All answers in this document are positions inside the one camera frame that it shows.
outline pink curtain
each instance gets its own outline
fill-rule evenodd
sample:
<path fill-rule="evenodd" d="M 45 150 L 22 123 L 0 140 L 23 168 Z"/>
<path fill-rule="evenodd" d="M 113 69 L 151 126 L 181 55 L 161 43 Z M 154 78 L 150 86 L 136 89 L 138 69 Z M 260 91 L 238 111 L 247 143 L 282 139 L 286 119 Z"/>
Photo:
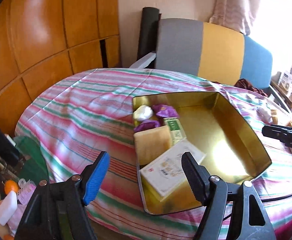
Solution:
<path fill-rule="evenodd" d="M 209 22 L 249 35 L 259 3 L 260 0 L 217 0 Z"/>

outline metal screw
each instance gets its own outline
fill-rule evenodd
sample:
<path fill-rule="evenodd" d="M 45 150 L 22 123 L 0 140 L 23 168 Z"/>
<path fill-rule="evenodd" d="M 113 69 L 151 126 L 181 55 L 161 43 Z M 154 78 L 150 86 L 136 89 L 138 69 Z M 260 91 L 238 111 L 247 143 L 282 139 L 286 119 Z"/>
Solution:
<path fill-rule="evenodd" d="M 251 187 L 252 186 L 252 183 L 250 181 L 246 180 L 246 181 L 244 181 L 244 185 L 246 187 Z"/>
<path fill-rule="evenodd" d="M 216 176 L 216 175 L 210 176 L 210 179 L 211 179 L 212 181 L 219 181 L 219 177 Z"/>
<path fill-rule="evenodd" d="M 76 175 L 73 175 L 73 176 L 71 177 L 71 179 L 72 179 L 73 181 L 78 181 L 78 180 L 81 179 L 81 177 L 80 177 L 80 175 L 76 174 Z"/>
<path fill-rule="evenodd" d="M 43 186 L 47 185 L 47 181 L 45 179 L 43 179 L 42 181 L 39 182 L 39 185 L 41 187 L 43 187 Z"/>

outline gold tin box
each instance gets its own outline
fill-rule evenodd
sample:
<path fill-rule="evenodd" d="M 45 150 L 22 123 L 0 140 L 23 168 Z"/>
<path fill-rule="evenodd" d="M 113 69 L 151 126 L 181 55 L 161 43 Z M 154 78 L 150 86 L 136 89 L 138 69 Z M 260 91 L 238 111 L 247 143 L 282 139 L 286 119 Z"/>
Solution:
<path fill-rule="evenodd" d="M 188 141 L 206 153 L 201 165 L 225 182 L 241 184 L 253 181 L 271 164 L 261 141 L 237 112 L 218 92 L 175 92 L 133 98 L 133 111 L 141 105 L 173 106 Z M 142 168 L 137 154 L 137 177 L 144 209 L 151 215 L 163 215 L 201 206 L 187 181 L 163 201 L 158 201 L 141 181 Z"/>

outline yellow cheese block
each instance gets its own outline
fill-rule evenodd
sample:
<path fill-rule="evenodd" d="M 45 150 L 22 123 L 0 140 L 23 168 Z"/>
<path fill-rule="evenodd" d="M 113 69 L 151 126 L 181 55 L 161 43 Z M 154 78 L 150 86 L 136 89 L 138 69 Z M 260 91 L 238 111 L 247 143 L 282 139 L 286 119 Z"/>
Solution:
<path fill-rule="evenodd" d="M 146 165 L 172 146 L 169 128 L 165 126 L 134 134 L 135 150 L 139 165 Z"/>

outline purple candy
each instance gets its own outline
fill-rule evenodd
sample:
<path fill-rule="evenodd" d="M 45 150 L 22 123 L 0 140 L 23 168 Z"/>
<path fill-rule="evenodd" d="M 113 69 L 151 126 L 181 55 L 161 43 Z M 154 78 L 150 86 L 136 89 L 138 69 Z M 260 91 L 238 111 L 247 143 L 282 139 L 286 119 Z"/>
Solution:
<path fill-rule="evenodd" d="M 160 123 L 157 120 L 145 120 L 143 121 L 139 126 L 134 128 L 134 132 L 141 132 L 141 131 L 146 131 L 149 129 L 153 129 L 156 127 L 159 127 Z"/>
<path fill-rule="evenodd" d="M 177 117 L 179 118 L 178 113 L 176 112 L 175 108 L 172 106 L 167 106 L 167 105 L 154 105 L 151 107 L 156 114 L 156 116 L 161 117 L 161 118 L 169 118 L 169 117 Z"/>

